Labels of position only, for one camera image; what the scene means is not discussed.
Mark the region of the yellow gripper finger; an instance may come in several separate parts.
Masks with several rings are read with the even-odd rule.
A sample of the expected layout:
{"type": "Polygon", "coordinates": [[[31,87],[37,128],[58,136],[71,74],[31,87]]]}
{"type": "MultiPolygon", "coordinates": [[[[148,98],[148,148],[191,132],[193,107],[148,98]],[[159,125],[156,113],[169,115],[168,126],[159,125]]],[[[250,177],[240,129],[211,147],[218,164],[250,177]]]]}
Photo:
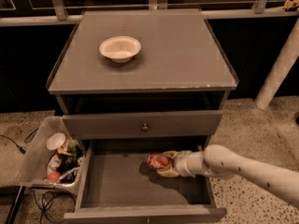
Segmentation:
{"type": "Polygon", "coordinates": [[[169,150],[169,151],[164,152],[163,155],[171,160],[174,160],[176,158],[176,156],[178,155],[178,152],[175,150],[169,150]]]}
{"type": "Polygon", "coordinates": [[[179,176],[179,173],[176,172],[172,167],[164,168],[161,170],[158,170],[157,173],[162,177],[167,178],[175,178],[179,176]]]}

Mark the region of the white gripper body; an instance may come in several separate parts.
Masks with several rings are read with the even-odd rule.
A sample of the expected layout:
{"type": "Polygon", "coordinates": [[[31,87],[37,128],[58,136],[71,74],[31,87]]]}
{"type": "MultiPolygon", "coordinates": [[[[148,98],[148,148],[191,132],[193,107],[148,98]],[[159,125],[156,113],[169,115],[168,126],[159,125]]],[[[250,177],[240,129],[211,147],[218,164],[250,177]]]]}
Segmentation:
{"type": "Polygon", "coordinates": [[[203,173],[203,152],[180,151],[175,157],[174,168],[183,177],[201,175],[203,173]]]}

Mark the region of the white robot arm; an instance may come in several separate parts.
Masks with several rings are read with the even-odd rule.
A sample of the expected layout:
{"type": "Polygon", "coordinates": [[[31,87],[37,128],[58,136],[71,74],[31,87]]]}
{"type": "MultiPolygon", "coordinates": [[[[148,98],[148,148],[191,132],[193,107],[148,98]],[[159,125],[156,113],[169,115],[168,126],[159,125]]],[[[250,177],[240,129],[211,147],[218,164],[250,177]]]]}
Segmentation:
{"type": "Polygon", "coordinates": [[[203,151],[166,151],[152,154],[148,165],[164,177],[230,178],[239,175],[286,203],[299,207],[299,173],[234,153],[227,147],[209,145],[203,151]]]}

